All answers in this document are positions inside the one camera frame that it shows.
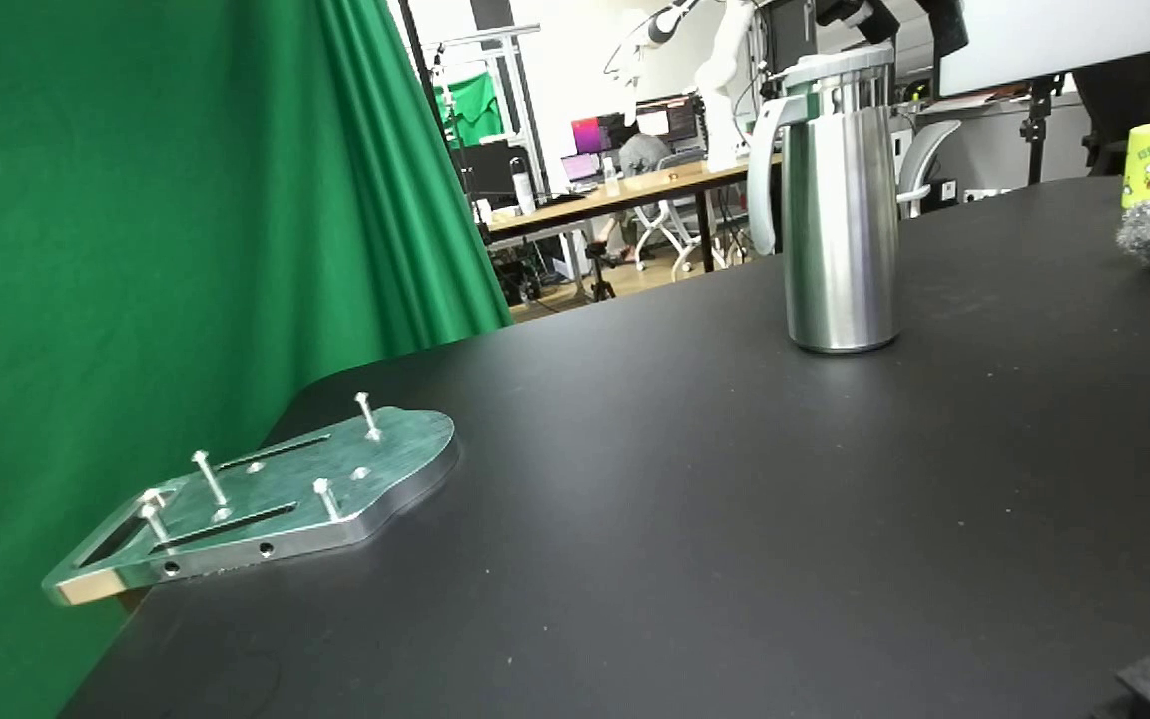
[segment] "black table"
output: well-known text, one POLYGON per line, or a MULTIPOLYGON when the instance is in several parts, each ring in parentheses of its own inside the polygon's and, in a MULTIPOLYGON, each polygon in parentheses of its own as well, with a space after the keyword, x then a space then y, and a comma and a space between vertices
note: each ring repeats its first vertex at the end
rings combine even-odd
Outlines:
POLYGON ((903 228, 903 341, 788 349, 778 264, 304 393, 444 406, 368 552, 152 590, 76 714, 1039 719, 1150 655, 1150 270, 1117 182, 903 228))

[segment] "green backdrop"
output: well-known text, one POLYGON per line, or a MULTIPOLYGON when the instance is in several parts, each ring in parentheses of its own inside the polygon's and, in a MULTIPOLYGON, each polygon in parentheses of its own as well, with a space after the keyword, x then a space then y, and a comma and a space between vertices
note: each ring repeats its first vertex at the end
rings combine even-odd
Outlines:
POLYGON ((117 499, 505 319, 385 0, 0 0, 0 714, 117 634, 42 590, 117 499))

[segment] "black tabletop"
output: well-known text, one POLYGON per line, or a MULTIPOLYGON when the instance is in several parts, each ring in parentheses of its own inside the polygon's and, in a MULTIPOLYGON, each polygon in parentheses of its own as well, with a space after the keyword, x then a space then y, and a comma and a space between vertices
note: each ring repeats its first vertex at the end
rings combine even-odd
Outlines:
POLYGON ((152 590, 74 714, 1090 714, 1150 655, 1150 270, 1117 182, 903 228, 903 341, 778 260, 304 393, 458 419, 368 552, 152 590))

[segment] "desk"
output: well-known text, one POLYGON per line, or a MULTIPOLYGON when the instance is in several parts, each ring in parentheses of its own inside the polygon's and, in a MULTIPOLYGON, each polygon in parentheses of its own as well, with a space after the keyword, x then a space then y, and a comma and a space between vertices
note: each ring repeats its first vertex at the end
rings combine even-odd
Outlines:
POLYGON ((1113 222, 1113 180, 903 222, 903 341, 855 359, 788 349, 755 260, 325 381, 275 437, 368 387, 462 471, 368 552, 152 590, 74 712, 1082 719, 1150 655, 1113 222))
POLYGON ((619 189, 602 182, 578 200, 549 202, 549 206, 534 206, 526 214, 494 210, 489 218, 489 234, 490 240, 526 234, 526 233, 563 228, 575 218, 607 214, 607 210, 669 200, 669 197, 695 197, 703 270, 710 270, 708 189, 736 182, 736 180, 744 180, 744 172, 746 172, 744 162, 740 169, 703 169, 703 160, 695 160, 695 162, 677 162, 677 169, 661 169, 661 172, 642 172, 642 174, 625 174, 619 189))

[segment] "stainless steel bottle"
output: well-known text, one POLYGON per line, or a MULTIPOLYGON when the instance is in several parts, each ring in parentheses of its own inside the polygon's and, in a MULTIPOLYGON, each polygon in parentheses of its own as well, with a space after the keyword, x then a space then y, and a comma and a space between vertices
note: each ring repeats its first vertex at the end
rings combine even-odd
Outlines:
POLYGON ((746 162, 755 252, 783 234, 788 341, 806 351, 867 351, 895 341, 895 47, 806 57, 763 102, 746 162), (771 162, 778 142, 778 233, 771 162))

